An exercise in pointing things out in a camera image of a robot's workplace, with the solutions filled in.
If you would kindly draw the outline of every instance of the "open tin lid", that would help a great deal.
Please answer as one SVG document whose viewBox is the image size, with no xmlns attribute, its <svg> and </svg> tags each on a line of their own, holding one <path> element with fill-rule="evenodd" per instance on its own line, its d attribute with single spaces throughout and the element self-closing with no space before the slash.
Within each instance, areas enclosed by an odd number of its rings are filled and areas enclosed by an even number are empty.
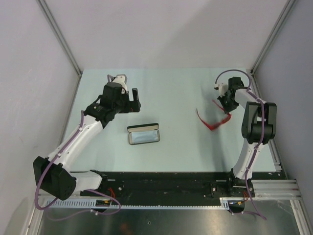
<svg viewBox="0 0 313 235">
<path fill-rule="evenodd" d="M 160 132 L 158 123 L 150 123 L 136 126 L 128 126 L 129 144 L 153 143 L 160 141 Z"/>
</svg>

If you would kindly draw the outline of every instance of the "white wall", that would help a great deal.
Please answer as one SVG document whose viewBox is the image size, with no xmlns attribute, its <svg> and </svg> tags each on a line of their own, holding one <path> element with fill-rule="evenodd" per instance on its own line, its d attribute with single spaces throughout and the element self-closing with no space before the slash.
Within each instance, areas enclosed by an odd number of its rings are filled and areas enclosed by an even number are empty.
<svg viewBox="0 0 313 235">
<path fill-rule="evenodd" d="M 84 69 L 251 68 L 287 0 L 47 0 Z"/>
<path fill-rule="evenodd" d="M 33 205 L 32 163 L 58 144 L 77 76 L 35 0 L 0 7 L 0 234 Z"/>
<path fill-rule="evenodd" d="M 313 1 L 298 1 L 257 71 L 264 99 L 277 104 L 277 134 L 287 173 L 298 180 L 313 221 Z"/>
</svg>

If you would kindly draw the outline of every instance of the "metal floor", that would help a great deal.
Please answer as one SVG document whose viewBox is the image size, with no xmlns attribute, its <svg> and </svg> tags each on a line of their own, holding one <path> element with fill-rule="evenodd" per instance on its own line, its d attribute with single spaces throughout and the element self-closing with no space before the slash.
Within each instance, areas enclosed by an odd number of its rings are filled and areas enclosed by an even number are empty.
<svg viewBox="0 0 313 235">
<path fill-rule="evenodd" d="M 122 210 L 110 216 L 91 213 L 54 222 L 43 215 L 39 235 L 299 235 L 288 200 L 256 201 L 267 221 L 253 215 L 219 210 Z M 50 209 L 51 217 L 78 209 Z M 246 211 L 253 210 L 252 204 Z"/>
</svg>

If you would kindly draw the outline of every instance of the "aluminum frame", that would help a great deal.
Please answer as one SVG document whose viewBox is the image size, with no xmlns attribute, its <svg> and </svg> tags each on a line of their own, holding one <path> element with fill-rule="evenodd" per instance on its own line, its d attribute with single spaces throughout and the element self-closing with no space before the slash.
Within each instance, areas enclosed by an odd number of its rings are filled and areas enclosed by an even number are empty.
<svg viewBox="0 0 313 235">
<path fill-rule="evenodd" d="M 36 2 L 38 3 L 40 9 L 42 10 L 46 20 L 48 21 L 50 27 L 51 27 L 51 30 L 53 31 L 54 35 L 56 36 L 57 40 L 59 41 L 60 43 L 60 46 L 62 47 L 65 55 L 67 56 L 67 58 L 69 59 L 71 65 L 73 66 L 75 72 L 77 73 L 77 75 L 79 77 L 81 77 L 82 75 L 82 71 L 81 69 L 79 68 L 74 56 L 73 56 L 73 53 L 72 51 L 70 50 L 64 36 L 63 36 L 63 33 L 61 32 L 58 24 L 56 23 L 53 15 L 52 15 L 52 12 L 50 11 L 47 3 L 45 0 L 36 0 Z"/>
<path fill-rule="evenodd" d="M 290 15 L 291 11 L 293 10 L 295 4 L 297 3 L 298 0 L 288 0 L 288 2 L 285 4 L 284 9 L 280 13 L 274 28 L 270 32 L 263 48 L 261 49 L 260 54 L 258 55 L 256 61 L 254 62 L 251 72 L 252 74 L 255 74 L 256 71 L 259 68 L 260 63 L 262 60 L 266 57 L 271 45 L 273 44 L 274 40 L 277 38 L 281 28 L 284 26 L 288 16 Z"/>
<path fill-rule="evenodd" d="M 303 200 L 291 200 L 291 207 L 301 235 L 313 234 L 313 229 L 304 207 Z"/>
<path fill-rule="evenodd" d="M 39 204 L 44 204 L 46 199 L 39 198 L 38 202 Z M 35 204 L 32 207 L 30 216 L 27 220 L 27 226 L 23 231 L 23 235 L 36 235 L 39 231 L 40 223 L 42 216 L 44 214 L 44 211 L 37 210 L 35 207 Z"/>
<path fill-rule="evenodd" d="M 60 136 L 60 139 L 59 139 L 59 144 L 61 144 L 64 141 L 65 132 L 66 132 L 66 129 L 67 129 L 69 117 L 70 117 L 70 115 L 72 113 L 72 110 L 73 110 L 73 105 L 74 105 L 74 101 L 75 101 L 75 98 L 76 98 L 76 95 L 77 95 L 77 92 L 78 92 L 80 81 L 81 81 L 81 76 L 78 76 L 78 79 L 77 79 L 76 84 L 75 84 L 75 91 L 74 91 L 74 94 L 73 94 L 73 96 L 71 98 L 70 106 L 69 106 L 69 109 L 67 111 L 67 116 L 66 116 L 64 125 L 62 127 L 61 136 Z"/>
</svg>

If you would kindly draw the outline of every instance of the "orange wire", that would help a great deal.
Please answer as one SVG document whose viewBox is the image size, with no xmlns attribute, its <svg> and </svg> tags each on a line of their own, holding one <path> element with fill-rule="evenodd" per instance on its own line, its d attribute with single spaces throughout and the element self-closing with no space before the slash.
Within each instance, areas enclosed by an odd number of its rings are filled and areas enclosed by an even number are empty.
<svg viewBox="0 0 313 235">
<path fill-rule="evenodd" d="M 245 198 L 245 202 L 246 202 L 247 200 L 249 200 L 249 196 L 248 196 L 248 194 L 246 193 L 246 191 L 244 191 L 244 198 Z"/>
<path fill-rule="evenodd" d="M 114 193 L 113 189 L 112 188 L 108 188 L 108 190 L 111 192 L 111 196 L 113 196 L 113 198 L 115 198 L 115 193 Z"/>
</svg>

